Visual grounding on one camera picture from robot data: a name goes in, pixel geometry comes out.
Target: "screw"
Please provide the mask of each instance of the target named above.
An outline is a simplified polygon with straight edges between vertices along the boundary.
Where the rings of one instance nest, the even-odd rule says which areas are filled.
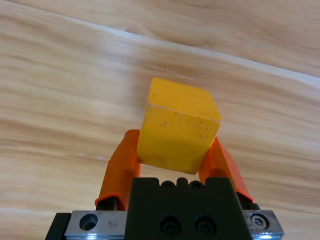
[[[260,229],[260,230],[267,229],[269,226],[269,223],[266,217],[260,214],[252,215],[251,222],[253,226],[255,226],[257,229]]]

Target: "yellow wooden block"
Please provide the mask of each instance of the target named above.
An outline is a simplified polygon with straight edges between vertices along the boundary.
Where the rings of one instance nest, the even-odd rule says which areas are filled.
[[[137,156],[142,164],[196,174],[221,122],[207,91],[154,78]]]

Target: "black screw head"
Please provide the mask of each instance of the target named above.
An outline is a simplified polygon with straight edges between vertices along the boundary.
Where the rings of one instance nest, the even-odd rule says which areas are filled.
[[[181,223],[175,216],[165,216],[160,221],[160,230],[166,237],[173,238],[181,232]]]
[[[197,232],[204,237],[211,237],[216,232],[216,224],[209,216],[198,216],[195,219],[195,228]]]

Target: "wooden table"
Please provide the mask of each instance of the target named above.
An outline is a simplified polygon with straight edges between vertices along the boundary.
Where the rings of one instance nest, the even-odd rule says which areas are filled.
[[[210,91],[218,136],[286,240],[320,235],[317,0],[0,2],[0,239],[94,209],[152,77]],[[185,175],[144,166],[143,176]]]

